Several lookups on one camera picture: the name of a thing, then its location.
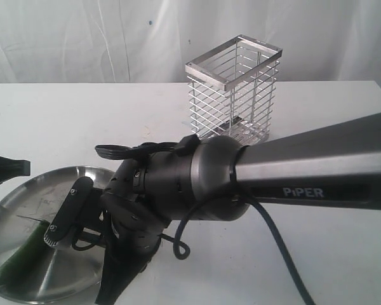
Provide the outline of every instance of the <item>metal bowl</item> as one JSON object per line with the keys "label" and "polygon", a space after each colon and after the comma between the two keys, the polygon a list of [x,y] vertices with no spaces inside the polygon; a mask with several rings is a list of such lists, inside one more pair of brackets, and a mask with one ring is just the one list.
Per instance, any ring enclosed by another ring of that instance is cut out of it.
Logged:
{"label": "metal bowl", "polygon": [[[0,201],[0,266],[39,224],[17,215],[51,222],[75,180],[84,176],[103,189],[113,172],[90,166],[53,170],[27,181]],[[104,250],[99,247],[84,252],[51,249],[33,272],[11,291],[0,291],[0,296],[30,304],[71,297],[100,282],[103,259]]]}

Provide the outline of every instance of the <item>wire basket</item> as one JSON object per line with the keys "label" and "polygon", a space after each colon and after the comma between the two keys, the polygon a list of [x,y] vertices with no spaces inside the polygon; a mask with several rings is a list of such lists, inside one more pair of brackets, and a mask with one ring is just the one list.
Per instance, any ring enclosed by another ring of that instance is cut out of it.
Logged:
{"label": "wire basket", "polygon": [[281,55],[276,46],[239,35],[187,63],[192,131],[248,145],[265,141]]}

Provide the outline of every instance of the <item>white table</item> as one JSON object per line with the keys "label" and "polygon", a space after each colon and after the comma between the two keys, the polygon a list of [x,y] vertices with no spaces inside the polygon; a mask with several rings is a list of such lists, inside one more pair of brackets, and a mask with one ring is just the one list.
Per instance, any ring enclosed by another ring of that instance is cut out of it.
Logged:
{"label": "white table", "polygon": [[[0,85],[0,155],[30,160],[32,176],[71,165],[115,170],[119,162],[94,146],[180,140],[190,134],[187,92],[184,83]],[[278,83],[270,139],[377,112],[373,81]],[[1,185],[0,199],[26,180]],[[381,304],[381,212],[265,206],[318,305]],[[184,241],[186,261],[163,243],[117,303],[303,304],[253,209],[234,222],[191,222]],[[79,303],[93,304],[94,293]]]}

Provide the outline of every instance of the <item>white curtain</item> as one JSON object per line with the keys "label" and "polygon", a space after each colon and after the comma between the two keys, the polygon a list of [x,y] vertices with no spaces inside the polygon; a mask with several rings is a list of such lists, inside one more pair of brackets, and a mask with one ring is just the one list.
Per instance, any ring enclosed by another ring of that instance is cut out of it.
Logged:
{"label": "white curtain", "polygon": [[0,83],[186,81],[238,34],[283,48],[278,80],[381,86],[381,0],[0,0]]}

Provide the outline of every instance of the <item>stainless steel basket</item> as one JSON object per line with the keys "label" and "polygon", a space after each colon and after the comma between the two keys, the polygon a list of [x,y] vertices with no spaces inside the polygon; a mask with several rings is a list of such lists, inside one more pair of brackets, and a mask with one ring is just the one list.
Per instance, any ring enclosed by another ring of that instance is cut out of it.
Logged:
{"label": "stainless steel basket", "polygon": [[282,49],[239,35],[188,62],[192,131],[242,144],[267,139]]}

